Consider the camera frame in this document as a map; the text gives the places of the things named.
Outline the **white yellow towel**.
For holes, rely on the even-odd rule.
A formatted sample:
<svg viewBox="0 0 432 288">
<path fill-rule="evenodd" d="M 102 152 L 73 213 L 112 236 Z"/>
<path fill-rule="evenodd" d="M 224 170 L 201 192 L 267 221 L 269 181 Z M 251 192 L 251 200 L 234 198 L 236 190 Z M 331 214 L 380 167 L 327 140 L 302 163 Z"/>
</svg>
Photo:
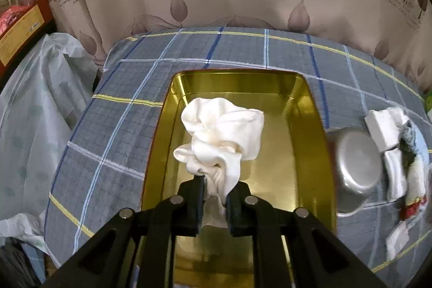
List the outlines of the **white yellow towel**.
<svg viewBox="0 0 432 288">
<path fill-rule="evenodd" d="M 407 192 L 407 181 L 403 169 L 402 152 L 394 148 L 384 152 L 384 164 L 388 177 L 387 200 L 395 201 Z"/>
</svg>

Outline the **white fluffy cloth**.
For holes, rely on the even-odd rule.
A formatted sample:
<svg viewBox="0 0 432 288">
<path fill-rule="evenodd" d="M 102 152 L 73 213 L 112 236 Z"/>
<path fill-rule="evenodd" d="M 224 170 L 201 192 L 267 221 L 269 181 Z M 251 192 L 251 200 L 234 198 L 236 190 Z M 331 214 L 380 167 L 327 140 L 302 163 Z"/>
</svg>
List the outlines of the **white fluffy cloth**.
<svg viewBox="0 0 432 288">
<path fill-rule="evenodd" d="M 419 154 L 407 152 L 403 156 L 403 166 L 407 184 L 405 206 L 409 207 L 418 202 L 423 202 L 426 196 L 423 158 Z"/>
</svg>

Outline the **cream fabric scrunchie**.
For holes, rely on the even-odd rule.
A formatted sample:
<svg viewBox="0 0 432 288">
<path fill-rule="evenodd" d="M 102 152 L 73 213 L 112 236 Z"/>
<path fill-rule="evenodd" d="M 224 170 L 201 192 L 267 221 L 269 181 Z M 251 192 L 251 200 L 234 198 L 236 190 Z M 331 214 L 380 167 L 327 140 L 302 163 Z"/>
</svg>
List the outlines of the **cream fabric scrunchie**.
<svg viewBox="0 0 432 288">
<path fill-rule="evenodd" d="M 191 141 L 177 147 L 174 158 L 205 178 L 201 226 L 226 228 L 226 199 L 239 182 L 241 162 L 258 157 L 264 113 L 219 97 L 196 98 L 181 120 Z"/>
</svg>

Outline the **light blue fluffy cloth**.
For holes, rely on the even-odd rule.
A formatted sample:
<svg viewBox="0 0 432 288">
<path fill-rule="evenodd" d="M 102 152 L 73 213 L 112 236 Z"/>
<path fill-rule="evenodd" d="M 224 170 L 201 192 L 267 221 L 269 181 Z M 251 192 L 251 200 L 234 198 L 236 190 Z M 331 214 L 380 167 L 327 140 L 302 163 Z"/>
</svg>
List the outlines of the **light blue fluffy cloth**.
<svg viewBox="0 0 432 288">
<path fill-rule="evenodd" d="M 419 127 L 412 121 L 408 120 L 400 133 L 400 150 L 402 152 L 402 164 L 406 175 L 409 167 L 413 163 L 415 156 L 421 156 L 423 166 L 429 164 L 428 147 Z"/>
</svg>

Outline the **white cloth front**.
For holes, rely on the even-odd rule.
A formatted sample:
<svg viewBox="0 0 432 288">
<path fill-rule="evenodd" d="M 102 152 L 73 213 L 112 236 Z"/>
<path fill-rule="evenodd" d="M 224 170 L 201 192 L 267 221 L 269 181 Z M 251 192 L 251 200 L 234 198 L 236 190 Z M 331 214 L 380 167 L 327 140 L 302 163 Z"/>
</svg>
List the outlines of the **white cloth front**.
<svg viewBox="0 0 432 288">
<path fill-rule="evenodd" d="M 407 229 L 406 222 L 399 222 L 385 240 L 387 259 L 389 261 L 395 259 L 408 241 L 409 230 Z"/>
</svg>

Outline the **red white star cloth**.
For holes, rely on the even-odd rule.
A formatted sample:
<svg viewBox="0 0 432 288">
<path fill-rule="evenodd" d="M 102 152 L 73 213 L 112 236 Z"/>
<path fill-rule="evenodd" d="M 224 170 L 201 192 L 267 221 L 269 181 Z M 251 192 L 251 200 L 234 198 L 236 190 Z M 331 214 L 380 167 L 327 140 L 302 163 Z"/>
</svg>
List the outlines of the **red white star cloth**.
<svg viewBox="0 0 432 288">
<path fill-rule="evenodd" d="M 418 201 L 415 203 L 412 203 L 410 205 L 404 205 L 400 209 L 400 220 L 405 221 L 407 219 L 410 219 L 411 217 L 416 216 L 421 210 L 421 208 L 426 204 L 426 202 L 427 197 L 423 196 L 419 198 Z"/>
</svg>

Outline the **grey plaid table cover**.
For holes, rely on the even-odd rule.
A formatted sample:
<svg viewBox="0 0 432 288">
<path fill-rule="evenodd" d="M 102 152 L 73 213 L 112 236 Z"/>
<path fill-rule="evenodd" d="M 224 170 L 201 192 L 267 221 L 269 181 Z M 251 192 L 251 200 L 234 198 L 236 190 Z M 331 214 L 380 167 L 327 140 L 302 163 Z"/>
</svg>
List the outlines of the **grey plaid table cover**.
<svg viewBox="0 0 432 288">
<path fill-rule="evenodd" d="M 379 59 L 325 39 L 268 29 L 177 29 L 128 37 L 110 51 L 102 80 L 62 154 L 45 219 L 56 270 L 123 208 L 141 207 L 151 144 L 168 84 L 183 71 L 264 69 L 303 76 L 327 129 L 365 130 L 369 110 L 398 106 L 420 129 L 431 157 L 431 122 L 420 93 Z M 384 287 L 407 287 L 431 270 L 431 227 L 420 214 L 409 241 L 389 261 L 385 240 L 400 222 L 382 177 L 333 234 Z"/>
</svg>

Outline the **red gold tin box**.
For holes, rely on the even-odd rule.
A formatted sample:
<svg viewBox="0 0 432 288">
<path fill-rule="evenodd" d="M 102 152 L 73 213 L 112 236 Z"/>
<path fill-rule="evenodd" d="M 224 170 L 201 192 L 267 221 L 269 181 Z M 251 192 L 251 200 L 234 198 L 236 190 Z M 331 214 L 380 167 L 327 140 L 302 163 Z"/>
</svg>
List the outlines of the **red gold tin box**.
<svg viewBox="0 0 432 288">
<path fill-rule="evenodd" d="M 168 84 L 146 167 L 141 207 L 153 208 L 177 193 L 191 176 L 174 159 L 189 143 L 182 111 L 196 98 L 224 98 L 264 113 L 258 157 L 241 164 L 241 181 L 273 207 L 302 207 L 328 229 L 336 228 L 335 186 L 322 119 L 306 79 L 264 69 L 201 69 L 175 74 Z M 174 283 L 186 287 L 252 287 L 253 242 L 227 229 L 205 226 L 194 238 L 179 237 Z"/>
</svg>

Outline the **stainless steel bowl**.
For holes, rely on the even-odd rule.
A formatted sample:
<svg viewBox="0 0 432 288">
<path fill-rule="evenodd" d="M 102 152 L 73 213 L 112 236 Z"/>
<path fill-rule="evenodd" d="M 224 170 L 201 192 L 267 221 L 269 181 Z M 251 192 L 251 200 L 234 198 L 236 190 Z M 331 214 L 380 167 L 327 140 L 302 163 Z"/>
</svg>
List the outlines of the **stainless steel bowl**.
<svg viewBox="0 0 432 288">
<path fill-rule="evenodd" d="M 356 214 L 370 198 L 382 178 L 382 158 L 370 134 L 354 127 L 326 130 L 337 216 Z"/>
</svg>

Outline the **green white small box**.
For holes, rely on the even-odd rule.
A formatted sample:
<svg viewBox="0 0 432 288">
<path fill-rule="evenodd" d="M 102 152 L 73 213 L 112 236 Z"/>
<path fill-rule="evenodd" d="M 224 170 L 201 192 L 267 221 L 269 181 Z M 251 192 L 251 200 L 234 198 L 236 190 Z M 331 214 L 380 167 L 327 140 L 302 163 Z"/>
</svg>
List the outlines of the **green white small box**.
<svg viewBox="0 0 432 288">
<path fill-rule="evenodd" d="M 432 91 L 429 91 L 425 95 L 424 103 L 425 103 L 426 113 L 429 113 L 432 110 Z"/>
</svg>

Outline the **red yellow cardboard box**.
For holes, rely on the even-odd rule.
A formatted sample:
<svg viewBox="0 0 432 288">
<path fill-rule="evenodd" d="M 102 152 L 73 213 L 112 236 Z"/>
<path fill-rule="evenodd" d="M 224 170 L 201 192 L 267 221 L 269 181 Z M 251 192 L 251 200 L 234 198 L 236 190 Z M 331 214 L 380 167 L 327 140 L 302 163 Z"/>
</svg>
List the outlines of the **red yellow cardboard box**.
<svg viewBox="0 0 432 288">
<path fill-rule="evenodd" d="M 37 0 L 29 6 L 31 8 L 1 35 L 1 79 L 12 73 L 26 47 L 54 24 L 48 0 Z"/>
</svg>

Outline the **red plastic bag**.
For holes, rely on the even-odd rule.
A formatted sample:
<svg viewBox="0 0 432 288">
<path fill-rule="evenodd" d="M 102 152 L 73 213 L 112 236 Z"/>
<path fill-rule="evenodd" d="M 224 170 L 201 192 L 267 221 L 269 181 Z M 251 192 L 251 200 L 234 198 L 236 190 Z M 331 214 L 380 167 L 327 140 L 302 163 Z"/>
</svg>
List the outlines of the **red plastic bag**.
<svg viewBox="0 0 432 288">
<path fill-rule="evenodd" d="M 7 29 L 21 16 L 25 14 L 31 7 L 29 5 L 20 6 L 12 5 L 9 6 L 6 11 L 1 14 L 0 17 L 0 35 L 7 31 Z"/>
</svg>

